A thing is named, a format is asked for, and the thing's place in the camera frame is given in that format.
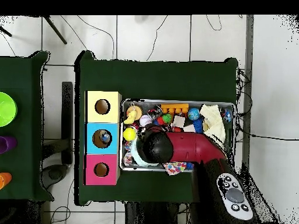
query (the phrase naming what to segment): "blue box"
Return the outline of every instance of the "blue box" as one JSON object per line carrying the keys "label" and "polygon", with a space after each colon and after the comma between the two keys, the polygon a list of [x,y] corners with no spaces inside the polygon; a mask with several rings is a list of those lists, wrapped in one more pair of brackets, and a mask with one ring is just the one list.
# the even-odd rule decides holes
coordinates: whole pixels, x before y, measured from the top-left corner
{"label": "blue box", "polygon": [[[98,148],[92,142],[94,133],[98,130],[106,130],[111,133],[112,140],[109,146]],[[119,124],[87,123],[87,154],[91,155],[116,155],[119,152]]]}

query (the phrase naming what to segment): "shape sorter box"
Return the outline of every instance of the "shape sorter box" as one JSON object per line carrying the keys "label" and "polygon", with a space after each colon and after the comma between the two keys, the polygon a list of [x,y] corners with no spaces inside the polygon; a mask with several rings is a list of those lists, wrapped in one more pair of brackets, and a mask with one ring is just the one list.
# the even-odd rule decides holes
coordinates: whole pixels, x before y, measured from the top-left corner
{"label": "shape sorter box", "polygon": [[[105,148],[98,148],[93,142],[98,136],[94,134],[104,130],[110,133],[111,141]],[[87,154],[90,155],[116,155],[119,152],[119,123],[87,123]]]}
{"label": "shape sorter box", "polygon": [[[107,173],[103,177],[96,175],[96,166],[106,165]],[[115,186],[120,175],[119,155],[86,155],[85,185]]]}
{"label": "shape sorter box", "polygon": [[[97,103],[103,101],[105,101],[105,104],[107,104],[107,111],[106,113],[99,114],[97,112]],[[119,123],[120,103],[121,95],[119,94],[119,92],[85,91],[85,104],[87,104],[87,122]]]}

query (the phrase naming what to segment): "purple cup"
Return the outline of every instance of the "purple cup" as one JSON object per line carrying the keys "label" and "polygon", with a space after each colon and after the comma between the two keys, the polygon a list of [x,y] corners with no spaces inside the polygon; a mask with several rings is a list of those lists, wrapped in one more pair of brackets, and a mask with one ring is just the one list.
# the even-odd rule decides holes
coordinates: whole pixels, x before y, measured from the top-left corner
{"label": "purple cup", "polygon": [[13,149],[18,144],[13,136],[0,136],[0,154]]}

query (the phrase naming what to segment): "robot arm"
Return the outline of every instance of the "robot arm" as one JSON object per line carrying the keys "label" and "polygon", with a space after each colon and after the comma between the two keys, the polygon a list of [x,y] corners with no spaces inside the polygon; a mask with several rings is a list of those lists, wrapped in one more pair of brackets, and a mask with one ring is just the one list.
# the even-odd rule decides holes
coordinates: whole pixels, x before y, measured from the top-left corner
{"label": "robot arm", "polygon": [[259,224],[244,187],[225,154],[204,134],[148,129],[137,141],[149,163],[195,162],[203,224]]}

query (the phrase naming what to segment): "pink box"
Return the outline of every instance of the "pink box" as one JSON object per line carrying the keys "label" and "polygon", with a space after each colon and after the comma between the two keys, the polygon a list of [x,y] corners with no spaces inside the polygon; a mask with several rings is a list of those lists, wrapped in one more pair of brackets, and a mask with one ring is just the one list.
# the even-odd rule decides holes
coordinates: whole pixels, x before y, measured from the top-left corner
{"label": "pink box", "polygon": [[[95,166],[104,163],[109,172],[104,177],[95,174]],[[119,155],[86,155],[85,182],[87,186],[115,186],[119,178]]]}

